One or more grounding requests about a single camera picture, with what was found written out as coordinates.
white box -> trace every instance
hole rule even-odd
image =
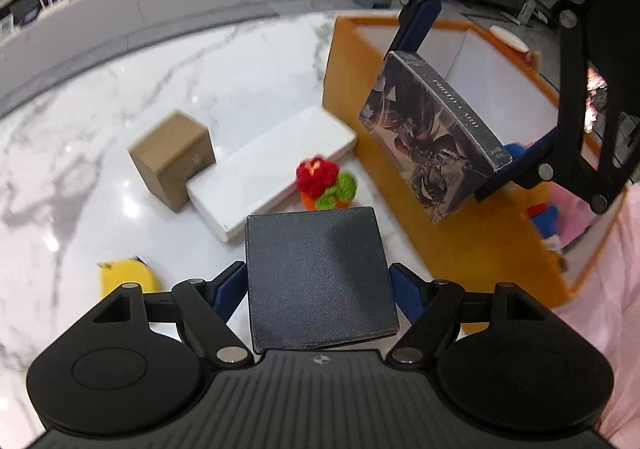
[[[260,135],[187,182],[191,202],[213,233],[229,241],[246,217],[267,212],[295,190],[296,168],[316,155],[337,160],[356,134],[322,108],[309,108]]]

pink fabric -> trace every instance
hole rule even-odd
[[[578,295],[555,312],[613,367],[600,433],[620,449],[640,448],[640,186],[628,191]]]
[[[595,214],[587,202],[557,184],[550,184],[550,193],[551,205],[560,207],[558,235],[563,249],[585,231]]]

crocheted flower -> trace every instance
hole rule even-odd
[[[338,166],[321,156],[300,162],[296,169],[296,187],[311,198],[319,198],[327,187],[335,184]]]

orange container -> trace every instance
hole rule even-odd
[[[356,131],[355,154],[410,238],[431,275],[460,283],[467,291],[494,290],[513,281],[547,307],[564,304],[574,293],[562,276],[561,259],[548,251],[523,211],[544,198],[541,184],[532,198],[519,188],[504,188],[482,203],[470,198],[462,208],[431,222],[378,143],[358,120],[360,109],[383,64],[383,55],[365,38],[362,26],[397,26],[395,17],[339,17],[329,54],[322,104]],[[436,21],[434,28],[473,31],[515,64],[548,99],[556,92],[513,50],[470,22]],[[597,151],[590,137],[586,143]]]

white counter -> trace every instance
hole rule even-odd
[[[295,12],[300,1],[70,0],[0,44],[0,115],[129,51],[229,22]]]

